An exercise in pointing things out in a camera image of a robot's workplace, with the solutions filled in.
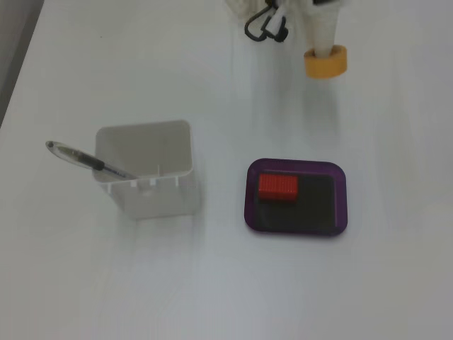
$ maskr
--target red block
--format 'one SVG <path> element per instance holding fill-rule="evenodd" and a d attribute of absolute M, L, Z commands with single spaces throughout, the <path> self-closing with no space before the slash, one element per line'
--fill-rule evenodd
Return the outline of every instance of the red block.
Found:
<path fill-rule="evenodd" d="M 261 174 L 258 197 L 261 200 L 294 202 L 298 191 L 297 176 Z"/>

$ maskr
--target white surface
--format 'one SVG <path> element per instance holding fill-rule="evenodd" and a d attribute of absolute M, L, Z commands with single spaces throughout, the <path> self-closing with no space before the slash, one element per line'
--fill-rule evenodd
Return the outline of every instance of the white surface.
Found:
<path fill-rule="evenodd" d="M 0 129 L 0 339 L 451 339 L 452 11 L 352 1 L 319 83 L 300 32 L 254 44 L 218 1 L 47 0 Z M 178 118 L 197 217 L 130 222 L 44 145 Z M 252 233 L 261 157 L 341 166 L 345 234 Z"/>
<path fill-rule="evenodd" d="M 134 220 L 193 215 L 200 187 L 191 142 L 185 120 L 103 127 L 96 133 L 96 157 L 139 178 L 112 180 L 94 170 L 93 177 Z"/>

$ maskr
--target ballpoint pen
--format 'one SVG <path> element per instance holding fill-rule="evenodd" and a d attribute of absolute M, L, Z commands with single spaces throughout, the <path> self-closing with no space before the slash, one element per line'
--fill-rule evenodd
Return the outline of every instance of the ballpoint pen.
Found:
<path fill-rule="evenodd" d="M 117 167 L 107 164 L 104 161 L 91 156 L 90 154 L 73 149 L 65 144 L 49 141 L 45 143 L 45 146 L 55 156 L 69 163 L 82 166 L 83 168 L 103 172 L 104 174 L 112 176 L 116 179 L 122 179 L 124 181 L 137 179 L 136 176 L 129 174 L 124 170 L 118 169 Z"/>

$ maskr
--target white container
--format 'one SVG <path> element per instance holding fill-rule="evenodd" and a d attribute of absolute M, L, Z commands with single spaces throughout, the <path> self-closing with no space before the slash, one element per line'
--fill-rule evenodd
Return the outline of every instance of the white container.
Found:
<path fill-rule="evenodd" d="M 96 135 L 96 157 L 138 177 L 121 181 L 93 171 L 101 188 L 133 219 L 192 215 L 199 207 L 192 135 L 184 120 L 103 127 Z"/>

